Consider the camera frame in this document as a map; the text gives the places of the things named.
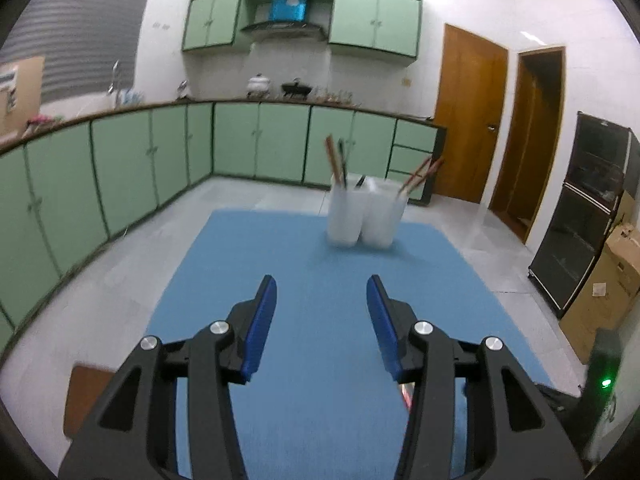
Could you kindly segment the red handled wooden chopstick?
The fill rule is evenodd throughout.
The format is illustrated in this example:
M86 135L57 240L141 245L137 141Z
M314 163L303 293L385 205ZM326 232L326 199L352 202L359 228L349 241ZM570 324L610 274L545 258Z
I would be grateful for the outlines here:
M431 162L432 156L427 156L426 159L424 159L423 162L421 162L421 165L416 168L416 170L413 171L412 174L410 174L410 176L405 180L405 182L401 185L401 188L398 191L398 194L400 194L401 192L404 192L406 188L409 187L409 185L411 184L411 182L413 180L416 180L417 177L420 177L421 171L426 168L426 166Z
M333 157L332 150L333 136L330 134L324 139L324 147L326 148L326 156L328 156L329 164L332 171L332 176L336 184L341 184L340 176L338 175L340 172L337 169L335 159Z
M421 171L420 177L417 177L416 180L413 180L409 187L400 194L410 195L418 186L426 182L433 174L436 174L436 172L444 164L444 162L445 159L443 157L439 157L439 159L436 159L434 162L431 160L426 168Z

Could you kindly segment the plain wooden chopstick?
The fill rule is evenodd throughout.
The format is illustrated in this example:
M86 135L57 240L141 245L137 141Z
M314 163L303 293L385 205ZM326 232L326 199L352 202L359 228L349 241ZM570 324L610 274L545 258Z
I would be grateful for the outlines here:
M336 162L336 166L338 171L340 172L338 175L340 176L340 181L342 183L342 176L341 176L341 167L340 167L340 161L338 160L338 149L337 149L337 143L332 143L332 150L333 150L333 157L335 159Z

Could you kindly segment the black chopstick silver band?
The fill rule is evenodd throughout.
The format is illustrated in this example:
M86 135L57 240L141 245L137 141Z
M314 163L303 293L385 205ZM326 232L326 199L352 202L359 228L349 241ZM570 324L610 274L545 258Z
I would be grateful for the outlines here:
M344 140L342 138L338 139L337 149L338 149L338 160L340 161L340 167L341 167L342 183L346 190L346 188L348 188L348 179L347 179L348 172L346 169L345 145L344 145Z

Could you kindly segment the green lower kitchen cabinets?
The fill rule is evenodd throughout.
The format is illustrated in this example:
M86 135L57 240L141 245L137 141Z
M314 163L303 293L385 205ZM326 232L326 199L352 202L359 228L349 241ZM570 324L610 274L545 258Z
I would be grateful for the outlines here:
M148 105L79 118L1 145L1 340L115 236L213 177L326 186L323 142L347 167L407 180L437 158L429 119L265 101Z

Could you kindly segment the white double utensil holder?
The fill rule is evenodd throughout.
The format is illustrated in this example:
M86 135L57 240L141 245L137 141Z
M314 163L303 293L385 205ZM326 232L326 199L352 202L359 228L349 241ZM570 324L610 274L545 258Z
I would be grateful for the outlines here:
M343 247L361 242L376 249L390 248L408 204L408 195L401 192L401 185L395 180L365 177L362 185L356 186L358 182L356 174L347 176L347 186L332 180L328 240Z

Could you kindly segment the cardboard box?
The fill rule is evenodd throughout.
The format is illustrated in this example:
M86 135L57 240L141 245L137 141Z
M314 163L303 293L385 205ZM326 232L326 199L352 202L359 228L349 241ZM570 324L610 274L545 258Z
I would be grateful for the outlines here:
M578 360L587 364L598 328L617 330L639 293L639 231L616 226L560 327Z

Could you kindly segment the black device green light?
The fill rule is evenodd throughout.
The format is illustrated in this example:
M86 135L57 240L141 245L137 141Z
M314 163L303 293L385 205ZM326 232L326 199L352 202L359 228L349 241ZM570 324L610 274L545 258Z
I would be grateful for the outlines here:
M615 330L598 328L582 395L574 411L574 447L584 456L615 386L623 350Z

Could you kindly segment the black wok with lid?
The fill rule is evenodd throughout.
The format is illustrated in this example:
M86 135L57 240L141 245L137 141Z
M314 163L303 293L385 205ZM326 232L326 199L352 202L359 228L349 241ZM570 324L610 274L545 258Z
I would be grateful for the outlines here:
M296 78L293 81L281 84L281 90L282 96L286 100L306 101L314 88Z

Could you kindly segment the white cooking pot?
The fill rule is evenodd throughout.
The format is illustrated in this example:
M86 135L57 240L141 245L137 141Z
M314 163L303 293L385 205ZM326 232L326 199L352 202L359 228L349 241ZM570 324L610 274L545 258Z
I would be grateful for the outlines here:
M249 99L265 99L271 92L271 79L263 74L257 74L247 81L246 96Z

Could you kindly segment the wooden closed door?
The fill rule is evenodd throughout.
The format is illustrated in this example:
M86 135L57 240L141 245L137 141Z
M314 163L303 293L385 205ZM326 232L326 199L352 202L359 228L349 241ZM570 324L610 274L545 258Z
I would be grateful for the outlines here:
M435 122L446 128L437 194L479 203L501 124L508 50L447 24Z

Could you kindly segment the black glass disinfection cabinet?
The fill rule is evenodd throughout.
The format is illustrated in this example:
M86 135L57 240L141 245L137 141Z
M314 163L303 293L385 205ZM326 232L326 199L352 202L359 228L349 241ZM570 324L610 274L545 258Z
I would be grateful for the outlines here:
M589 278L608 234L630 220L638 184L639 140L631 128L579 112L559 201L527 270L557 318Z

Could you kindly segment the pink cloth on counter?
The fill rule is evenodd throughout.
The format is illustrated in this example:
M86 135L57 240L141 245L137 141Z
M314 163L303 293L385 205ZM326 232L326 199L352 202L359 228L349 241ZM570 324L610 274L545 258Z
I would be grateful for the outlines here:
M27 121L27 128L36 130L38 128L50 128L57 124L64 122L64 117L61 115L58 116L49 116L39 114L32 118L29 118Z

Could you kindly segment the blue box on hood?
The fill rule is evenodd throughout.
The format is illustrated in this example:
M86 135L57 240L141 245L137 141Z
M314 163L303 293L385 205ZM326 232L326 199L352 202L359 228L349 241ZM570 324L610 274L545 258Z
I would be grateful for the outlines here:
M303 22L308 0L271 0L269 19L273 22Z

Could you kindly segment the cardboard panel water purifier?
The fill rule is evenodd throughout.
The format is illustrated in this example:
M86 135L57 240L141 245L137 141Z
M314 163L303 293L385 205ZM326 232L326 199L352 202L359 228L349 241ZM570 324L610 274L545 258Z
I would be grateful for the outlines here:
M20 138L41 104L44 57L1 65L1 142Z

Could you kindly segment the open wooden door frame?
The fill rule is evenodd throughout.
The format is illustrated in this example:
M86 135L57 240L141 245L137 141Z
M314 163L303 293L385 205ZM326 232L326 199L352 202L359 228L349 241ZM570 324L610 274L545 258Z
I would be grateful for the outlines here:
M565 49L518 55L513 112L489 209L527 240L546 190L560 137Z

